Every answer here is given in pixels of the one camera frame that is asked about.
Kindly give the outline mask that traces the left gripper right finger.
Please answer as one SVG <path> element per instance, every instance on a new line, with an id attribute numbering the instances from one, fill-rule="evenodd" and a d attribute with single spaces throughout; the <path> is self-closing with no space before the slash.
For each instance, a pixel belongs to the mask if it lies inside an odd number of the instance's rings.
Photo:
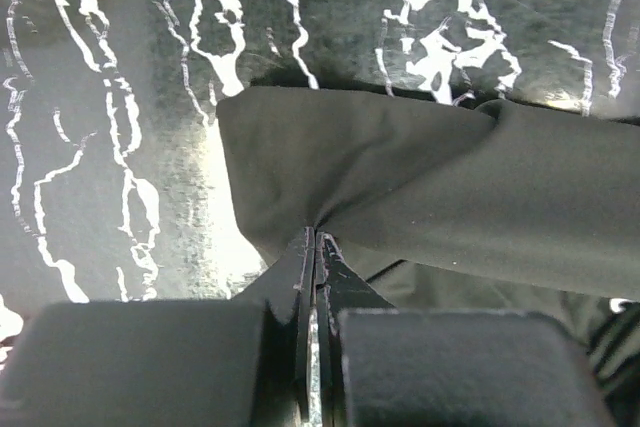
<path id="1" fill-rule="evenodd" d="M 327 426 L 610 426 L 586 357 L 555 319 L 513 310 L 399 310 L 317 237 Z"/>

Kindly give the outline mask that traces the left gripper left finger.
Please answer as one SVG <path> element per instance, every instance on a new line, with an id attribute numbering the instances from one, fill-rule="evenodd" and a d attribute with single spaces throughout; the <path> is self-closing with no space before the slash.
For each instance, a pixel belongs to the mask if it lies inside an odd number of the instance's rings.
<path id="1" fill-rule="evenodd" d="M 1 376 L 5 426 L 298 426 L 315 232 L 230 300 L 57 304 Z"/>

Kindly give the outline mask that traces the black printed t-shirt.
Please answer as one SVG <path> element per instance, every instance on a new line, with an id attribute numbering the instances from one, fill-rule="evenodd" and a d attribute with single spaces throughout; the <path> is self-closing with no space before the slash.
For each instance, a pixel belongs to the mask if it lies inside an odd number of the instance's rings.
<path id="1" fill-rule="evenodd" d="M 639 124 L 497 100 L 252 87 L 217 120 L 240 232 L 275 261 L 305 227 L 398 260 L 601 300 L 639 336 Z"/>

